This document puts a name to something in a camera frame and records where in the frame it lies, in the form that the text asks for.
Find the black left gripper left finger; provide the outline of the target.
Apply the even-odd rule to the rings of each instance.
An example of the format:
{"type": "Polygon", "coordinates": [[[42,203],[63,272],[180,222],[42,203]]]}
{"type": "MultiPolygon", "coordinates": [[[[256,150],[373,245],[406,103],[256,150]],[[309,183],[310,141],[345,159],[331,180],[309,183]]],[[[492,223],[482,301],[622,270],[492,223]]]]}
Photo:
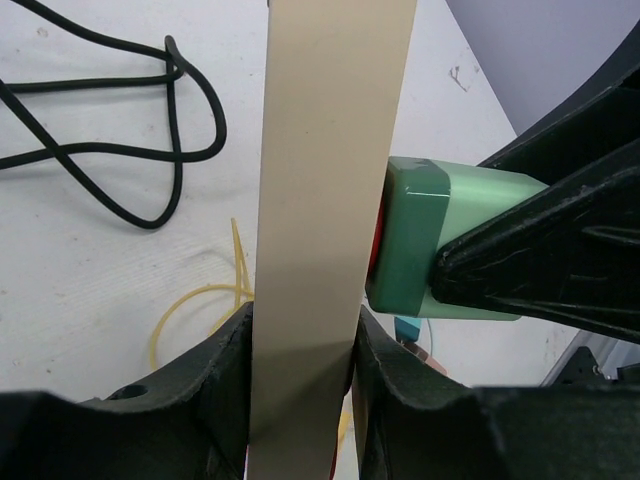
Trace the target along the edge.
{"type": "Polygon", "coordinates": [[[253,305],[105,399],[1,396],[4,479],[241,479],[249,443],[253,305]]]}

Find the beige power strip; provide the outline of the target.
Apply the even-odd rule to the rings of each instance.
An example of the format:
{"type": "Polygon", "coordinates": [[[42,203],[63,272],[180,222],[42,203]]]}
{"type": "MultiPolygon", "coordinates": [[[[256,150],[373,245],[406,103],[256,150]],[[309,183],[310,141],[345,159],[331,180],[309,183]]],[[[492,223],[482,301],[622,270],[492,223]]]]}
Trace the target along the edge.
{"type": "Polygon", "coordinates": [[[416,5],[269,5],[248,477],[326,479],[416,5]]]}

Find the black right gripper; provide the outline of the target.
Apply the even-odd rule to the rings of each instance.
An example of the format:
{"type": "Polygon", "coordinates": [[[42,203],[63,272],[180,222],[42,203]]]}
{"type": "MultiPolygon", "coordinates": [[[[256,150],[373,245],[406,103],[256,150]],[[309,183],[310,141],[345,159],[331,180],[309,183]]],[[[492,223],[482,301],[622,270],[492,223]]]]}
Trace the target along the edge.
{"type": "Polygon", "coordinates": [[[553,185],[639,138],[639,30],[573,94],[480,163],[553,185]]]}

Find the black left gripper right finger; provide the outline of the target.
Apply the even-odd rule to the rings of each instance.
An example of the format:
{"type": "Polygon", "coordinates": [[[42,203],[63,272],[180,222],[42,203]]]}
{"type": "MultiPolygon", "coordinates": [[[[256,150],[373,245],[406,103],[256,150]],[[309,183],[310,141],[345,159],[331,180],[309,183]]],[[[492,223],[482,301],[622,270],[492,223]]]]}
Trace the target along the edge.
{"type": "Polygon", "coordinates": [[[639,385],[468,388],[362,308],[353,360],[362,479],[636,479],[639,385]]]}

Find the green charger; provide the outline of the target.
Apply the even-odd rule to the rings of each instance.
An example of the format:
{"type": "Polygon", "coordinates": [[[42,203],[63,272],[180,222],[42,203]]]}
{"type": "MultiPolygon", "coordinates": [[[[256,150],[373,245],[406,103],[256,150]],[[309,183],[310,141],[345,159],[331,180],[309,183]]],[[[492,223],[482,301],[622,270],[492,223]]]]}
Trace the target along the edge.
{"type": "Polygon", "coordinates": [[[420,319],[515,320],[513,314],[441,303],[429,278],[441,247],[546,187],[519,173],[390,158],[366,281],[371,309],[420,319]]]}

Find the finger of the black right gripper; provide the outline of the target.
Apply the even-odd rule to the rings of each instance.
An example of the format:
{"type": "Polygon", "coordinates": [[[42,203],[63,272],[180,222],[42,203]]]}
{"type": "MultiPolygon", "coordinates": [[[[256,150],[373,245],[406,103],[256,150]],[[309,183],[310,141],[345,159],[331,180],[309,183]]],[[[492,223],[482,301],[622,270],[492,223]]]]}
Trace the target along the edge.
{"type": "Polygon", "coordinates": [[[506,165],[547,189],[445,245],[433,296],[638,342],[638,145],[506,165]]]}

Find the teal charger plug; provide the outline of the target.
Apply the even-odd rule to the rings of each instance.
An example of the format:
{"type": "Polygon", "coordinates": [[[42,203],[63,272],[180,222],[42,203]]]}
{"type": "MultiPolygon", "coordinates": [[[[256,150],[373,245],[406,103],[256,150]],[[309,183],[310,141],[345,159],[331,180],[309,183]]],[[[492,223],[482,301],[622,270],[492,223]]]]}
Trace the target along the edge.
{"type": "Polygon", "coordinates": [[[422,320],[414,317],[395,316],[395,338],[400,343],[416,343],[419,340],[422,320]]]}

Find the pink charger plug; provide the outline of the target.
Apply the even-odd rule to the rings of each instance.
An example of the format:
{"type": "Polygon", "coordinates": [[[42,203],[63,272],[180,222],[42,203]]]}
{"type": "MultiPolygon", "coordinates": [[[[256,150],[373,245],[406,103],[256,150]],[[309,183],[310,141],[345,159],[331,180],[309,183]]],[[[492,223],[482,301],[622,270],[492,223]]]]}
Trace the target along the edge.
{"type": "Polygon", "coordinates": [[[436,370],[444,376],[448,375],[447,370],[438,361],[436,361],[431,354],[429,354],[418,344],[414,342],[402,342],[402,346],[432,369],[436,370]]]}

